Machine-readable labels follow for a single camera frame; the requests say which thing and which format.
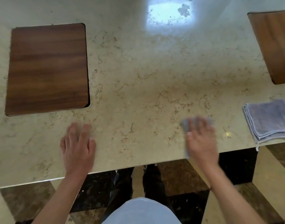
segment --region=hand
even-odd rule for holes
[[[96,143],[89,138],[90,124],[84,124],[80,137],[77,137],[78,125],[72,123],[66,135],[60,140],[63,164],[66,176],[85,176],[94,165]]]
[[[187,149],[200,169],[206,173],[211,167],[218,166],[218,151],[215,129],[203,117],[198,117],[198,130],[193,121],[189,121],[190,131],[186,135]]]

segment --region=table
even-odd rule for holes
[[[91,123],[92,173],[185,158],[179,122],[211,116],[219,152],[254,147],[243,104],[285,100],[247,18],[285,0],[0,0],[0,188],[64,176],[59,141]],[[91,105],[7,117],[11,29],[86,25]],[[272,140],[265,144],[280,143]]]

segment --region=white shirt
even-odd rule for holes
[[[139,197],[116,209],[103,224],[181,224],[174,213],[155,200]]]

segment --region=person's left hand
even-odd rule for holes
[[[60,140],[66,176],[86,176],[94,165],[96,142],[89,137],[90,127],[84,124],[78,138],[78,125],[73,122]]]

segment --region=leg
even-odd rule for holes
[[[113,188],[110,192],[107,209],[103,215],[102,222],[126,201],[132,199],[132,178],[134,168],[120,169],[113,179]]]
[[[147,165],[142,180],[144,195],[146,198],[155,200],[174,212],[166,195],[164,183],[161,180],[160,170],[154,164]]]

